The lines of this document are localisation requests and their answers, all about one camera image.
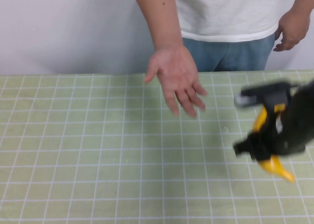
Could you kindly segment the person's right hand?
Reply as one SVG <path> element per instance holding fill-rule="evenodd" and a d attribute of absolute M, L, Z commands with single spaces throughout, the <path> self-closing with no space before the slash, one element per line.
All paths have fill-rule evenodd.
<path fill-rule="evenodd" d="M 192 118 L 197 116 L 195 106 L 202 110 L 206 108 L 199 95 L 208 93 L 201 85 L 196 64 L 184 45 L 156 48 L 148 62 L 144 82 L 148 83 L 154 77 L 158 78 L 165 102 L 175 116 L 180 113 L 179 106 Z"/>

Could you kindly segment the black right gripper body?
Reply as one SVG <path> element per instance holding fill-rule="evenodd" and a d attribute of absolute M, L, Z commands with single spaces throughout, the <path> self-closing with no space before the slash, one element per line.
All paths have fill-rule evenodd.
<path fill-rule="evenodd" d="M 271 156 L 288 156 L 305 151 L 307 144 L 307 96 L 264 98 L 265 118 L 252 130 L 258 133 Z"/>

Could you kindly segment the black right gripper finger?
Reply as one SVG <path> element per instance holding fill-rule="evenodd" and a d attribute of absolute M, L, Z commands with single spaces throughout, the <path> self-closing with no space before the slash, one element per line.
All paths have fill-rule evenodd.
<path fill-rule="evenodd" d="M 263 147 L 258 133 L 250 133 L 246 139 L 238 141 L 233 145 L 236 156 L 243 153 L 249 154 L 249 149 L 251 147 Z"/>
<path fill-rule="evenodd" d="M 271 158 L 271 151 L 264 147 L 251 147 L 249 149 L 249 154 L 252 160 L 258 162 L 268 161 Z"/>

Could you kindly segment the person's left hand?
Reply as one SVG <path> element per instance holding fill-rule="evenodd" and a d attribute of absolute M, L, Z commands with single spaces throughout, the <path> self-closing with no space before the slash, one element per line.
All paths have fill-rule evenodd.
<path fill-rule="evenodd" d="M 273 51 L 282 52 L 291 50 L 302 39 L 305 38 L 310 26 L 310 14 L 290 10 L 285 13 L 279 20 L 279 26 L 275 32 L 275 39 L 280 35 L 282 39 L 277 44 Z"/>

